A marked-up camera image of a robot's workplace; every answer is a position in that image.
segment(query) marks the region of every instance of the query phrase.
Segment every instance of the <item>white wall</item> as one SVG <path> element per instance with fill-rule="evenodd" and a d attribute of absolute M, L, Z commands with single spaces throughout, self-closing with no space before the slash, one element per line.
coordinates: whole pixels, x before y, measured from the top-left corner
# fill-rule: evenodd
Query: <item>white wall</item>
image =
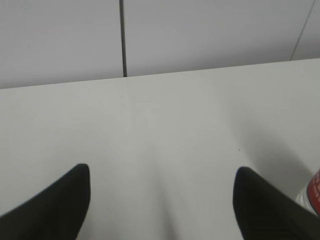
<path fill-rule="evenodd" d="M 0 0 L 0 88 L 122 77 L 118 0 Z"/>
<path fill-rule="evenodd" d="M 288 61 L 313 0 L 126 0 L 128 76 Z"/>
<path fill-rule="evenodd" d="M 320 0 L 315 0 L 293 60 L 320 58 Z"/>

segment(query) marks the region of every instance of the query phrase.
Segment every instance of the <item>red label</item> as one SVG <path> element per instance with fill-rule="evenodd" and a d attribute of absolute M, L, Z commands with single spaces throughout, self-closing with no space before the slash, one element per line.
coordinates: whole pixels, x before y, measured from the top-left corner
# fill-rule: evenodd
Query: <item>red label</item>
<path fill-rule="evenodd" d="M 320 215 L 320 171 L 313 176 L 306 192 L 314 211 Z"/>

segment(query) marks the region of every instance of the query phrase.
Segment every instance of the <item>bottle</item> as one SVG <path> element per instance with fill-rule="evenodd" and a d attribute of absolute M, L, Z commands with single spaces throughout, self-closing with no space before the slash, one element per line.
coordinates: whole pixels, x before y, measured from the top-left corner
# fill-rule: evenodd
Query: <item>bottle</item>
<path fill-rule="evenodd" d="M 295 202 L 314 215 L 320 215 L 320 170 L 298 194 Z"/>

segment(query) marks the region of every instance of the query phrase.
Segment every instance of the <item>white table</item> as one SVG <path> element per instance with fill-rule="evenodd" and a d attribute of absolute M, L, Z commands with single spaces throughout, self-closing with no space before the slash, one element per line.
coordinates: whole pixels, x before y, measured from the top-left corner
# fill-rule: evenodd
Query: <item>white table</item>
<path fill-rule="evenodd" d="M 0 114 L 0 214 L 88 163 L 80 240 L 239 240 L 238 167 L 290 197 L 320 167 L 320 59 L 3 89 Z"/>

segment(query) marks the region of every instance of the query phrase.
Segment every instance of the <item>table surface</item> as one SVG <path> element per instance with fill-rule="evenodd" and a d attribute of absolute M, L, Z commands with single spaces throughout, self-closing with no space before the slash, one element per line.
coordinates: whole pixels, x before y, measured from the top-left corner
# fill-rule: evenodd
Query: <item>table surface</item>
<path fill-rule="evenodd" d="M 293 198 L 320 167 L 320 59 L 0 90 L 0 214 L 76 163 L 80 240 L 242 239 L 250 166 Z"/>

